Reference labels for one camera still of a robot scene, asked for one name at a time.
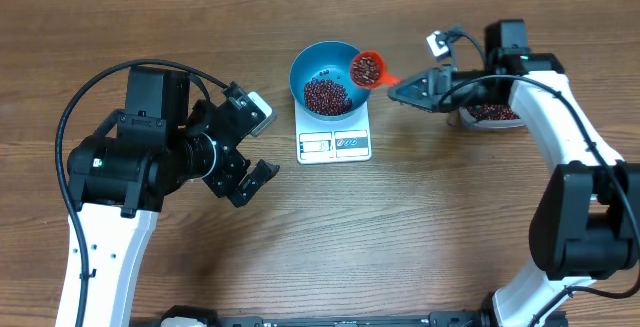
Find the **red scoop blue handle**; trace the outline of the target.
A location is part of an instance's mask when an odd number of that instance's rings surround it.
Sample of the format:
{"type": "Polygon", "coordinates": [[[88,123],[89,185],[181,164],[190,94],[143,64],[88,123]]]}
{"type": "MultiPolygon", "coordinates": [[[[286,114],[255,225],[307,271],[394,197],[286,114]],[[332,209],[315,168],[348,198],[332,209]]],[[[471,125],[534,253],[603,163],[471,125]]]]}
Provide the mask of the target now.
{"type": "Polygon", "coordinates": [[[363,89],[394,86],[403,81],[388,71],[381,54],[373,50],[357,54],[351,62],[349,74],[354,84],[363,89]]]}

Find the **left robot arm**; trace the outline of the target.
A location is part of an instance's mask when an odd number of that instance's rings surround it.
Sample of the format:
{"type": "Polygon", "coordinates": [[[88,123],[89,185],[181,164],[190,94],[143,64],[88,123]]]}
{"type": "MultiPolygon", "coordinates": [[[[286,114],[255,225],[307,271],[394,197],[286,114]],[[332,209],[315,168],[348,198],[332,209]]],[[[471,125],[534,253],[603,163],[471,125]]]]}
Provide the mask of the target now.
{"type": "Polygon", "coordinates": [[[142,259],[164,199],[201,179],[215,196],[246,205],[279,168],[252,165],[237,150],[275,111],[255,92],[216,106],[199,100],[115,110],[60,170],[70,204],[66,275],[59,326],[126,326],[142,259]]]}

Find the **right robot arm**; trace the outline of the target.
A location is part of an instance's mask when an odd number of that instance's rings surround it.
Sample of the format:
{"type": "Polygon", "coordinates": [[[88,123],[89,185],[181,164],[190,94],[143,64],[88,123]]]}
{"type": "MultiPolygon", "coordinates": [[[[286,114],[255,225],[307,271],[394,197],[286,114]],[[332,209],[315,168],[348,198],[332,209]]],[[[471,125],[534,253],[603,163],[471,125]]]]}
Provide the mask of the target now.
{"type": "Polygon", "coordinates": [[[535,53],[522,20],[484,30],[484,68],[428,69],[395,83],[390,99],[430,113],[505,105],[533,136],[550,180],[529,227],[530,259],[475,313],[478,326],[564,326],[558,307],[575,293],[626,299],[594,288],[639,261],[639,166],[598,134],[575,100],[565,69],[535,53]]]}

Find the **red beans in scoop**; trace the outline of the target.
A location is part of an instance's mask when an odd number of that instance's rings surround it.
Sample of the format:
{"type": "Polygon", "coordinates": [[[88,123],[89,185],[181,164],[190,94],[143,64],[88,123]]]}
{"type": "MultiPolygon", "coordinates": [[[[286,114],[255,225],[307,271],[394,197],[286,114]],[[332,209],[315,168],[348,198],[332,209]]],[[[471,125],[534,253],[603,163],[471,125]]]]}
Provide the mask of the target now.
{"type": "Polygon", "coordinates": [[[380,79],[379,63],[370,56],[358,57],[351,64],[350,76],[355,84],[371,87],[380,79]]]}

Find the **white digital kitchen scale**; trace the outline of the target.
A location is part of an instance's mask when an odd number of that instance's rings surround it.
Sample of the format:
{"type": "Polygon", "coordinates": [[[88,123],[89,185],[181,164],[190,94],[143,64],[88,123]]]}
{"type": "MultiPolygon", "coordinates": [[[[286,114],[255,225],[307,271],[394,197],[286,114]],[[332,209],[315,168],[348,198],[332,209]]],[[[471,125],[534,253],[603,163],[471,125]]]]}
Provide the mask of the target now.
{"type": "Polygon", "coordinates": [[[317,119],[296,103],[295,131],[302,165],[367,161],[373,154],[367,102],[339,120],[317,119]]]}

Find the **red beans in bowl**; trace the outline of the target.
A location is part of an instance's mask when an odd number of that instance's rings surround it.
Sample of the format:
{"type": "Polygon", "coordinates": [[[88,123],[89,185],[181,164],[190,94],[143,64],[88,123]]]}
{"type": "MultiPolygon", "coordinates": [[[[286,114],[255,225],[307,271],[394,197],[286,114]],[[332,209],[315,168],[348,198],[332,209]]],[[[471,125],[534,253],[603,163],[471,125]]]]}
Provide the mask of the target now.
{"type": "Polygon", "coordinates": [[[324,70],[318,77],[307,82],[303,88],[306,107],[323,116],[338,116],[349,112],[353,101],[339,79],[340,77],[330,77],[329,70],[324,70]]]}

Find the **blue metal bowl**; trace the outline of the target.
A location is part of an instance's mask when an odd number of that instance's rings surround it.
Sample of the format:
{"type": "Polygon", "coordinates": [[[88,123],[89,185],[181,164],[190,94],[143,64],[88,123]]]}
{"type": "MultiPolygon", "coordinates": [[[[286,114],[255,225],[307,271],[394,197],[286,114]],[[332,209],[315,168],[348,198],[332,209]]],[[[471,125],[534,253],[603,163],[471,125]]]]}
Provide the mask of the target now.
{"type": "Polygon", "coordinates": [[[353,114],[367,102],[370,95],[370,90],[357,87],[349,74],[351,62],[359,53],[357,48],[341,41],[318,42],[304,49],[294,60],[289,75],[291,93],[296,102],[313,117],[321,120],[339,120],[353,114]],[[339,83],[344,85],[353,101],[349,112],[338,116],[323,116],[306,107],[303,97],[304,85],[324,70],[329,70],[329,76],[332,78],[340,77],[339,83]]]}

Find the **red beans pile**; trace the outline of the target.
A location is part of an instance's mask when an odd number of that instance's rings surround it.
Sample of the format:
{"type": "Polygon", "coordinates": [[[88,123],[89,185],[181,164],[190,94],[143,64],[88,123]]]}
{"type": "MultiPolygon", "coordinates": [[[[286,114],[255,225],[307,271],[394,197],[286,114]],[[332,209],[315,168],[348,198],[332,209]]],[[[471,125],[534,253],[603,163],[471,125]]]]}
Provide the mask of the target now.
{"type": "Polygon", "coordinates": [[[510,121],[517,120],[519,116],[505,105],[482,105],[468,110],[469,115],[478,121],[510,121]]]}

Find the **clear plastic container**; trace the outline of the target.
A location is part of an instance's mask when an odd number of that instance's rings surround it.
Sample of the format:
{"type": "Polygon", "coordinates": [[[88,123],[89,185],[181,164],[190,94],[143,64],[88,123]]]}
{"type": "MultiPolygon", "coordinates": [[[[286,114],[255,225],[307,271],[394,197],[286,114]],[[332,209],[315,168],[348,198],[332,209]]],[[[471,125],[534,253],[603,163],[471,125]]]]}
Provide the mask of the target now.
{"type": "Polygon", "coordinates": [[[490,121],[490,120],[483,120],[483,121],[478,121],[478,120],[474,120],[468,113],[469,109],[474,109],[477,108],[479,106],[475,106],[472,108],[459,108],[458,112],[459,112],[459,116],[460,116],[460,120],[462,122],[462,125],[471,129],[478,129],[478,130],[497,130],[497,129],[512,129],[512,128],[519,128],[519,127],[524,127],[525,123],[523,122],[523,120],[519,117],[519,119],[517,120],[510,120],[510,121],[490,121]]]}

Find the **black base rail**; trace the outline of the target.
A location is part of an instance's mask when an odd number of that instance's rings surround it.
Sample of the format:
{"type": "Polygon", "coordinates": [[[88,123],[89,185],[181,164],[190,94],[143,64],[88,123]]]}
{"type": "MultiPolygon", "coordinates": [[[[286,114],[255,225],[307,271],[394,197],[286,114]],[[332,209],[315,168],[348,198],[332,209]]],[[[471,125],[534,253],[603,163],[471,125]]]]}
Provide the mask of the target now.
{"type": "Polygon", "coordinates": [[[131,327],[490,327],[496,326],[482,310],[435,311],[422,316],[374,316],[265,319],[262,317],[220,317],[215,310],[175,305],[161,317],[132,320],[131,327]]]}

